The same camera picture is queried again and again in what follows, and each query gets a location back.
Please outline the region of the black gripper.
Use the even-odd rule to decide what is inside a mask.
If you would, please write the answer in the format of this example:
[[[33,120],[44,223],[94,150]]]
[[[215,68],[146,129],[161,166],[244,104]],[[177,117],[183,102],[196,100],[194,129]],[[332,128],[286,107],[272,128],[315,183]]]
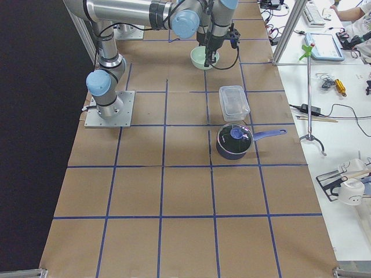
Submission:
[[[222,47],[228,33],[228,27],[208,27],[205,38],[205,62],[204,67],[209,67],[217,61],[216,51]]]

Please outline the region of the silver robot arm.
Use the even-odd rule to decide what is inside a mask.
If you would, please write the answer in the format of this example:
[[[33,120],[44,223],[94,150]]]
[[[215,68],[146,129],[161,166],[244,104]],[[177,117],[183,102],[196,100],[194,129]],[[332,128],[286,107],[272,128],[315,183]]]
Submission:
[[[233,17],[237,1],[65,1],[89,24],[96,64],[86,77],[91,103],[84,109],[88,127],[128,127],[135,94],[165,89],[166,76],[191,65],[184,45],[203,47],[202,66],[217,62],[224,42],[238,50]]]

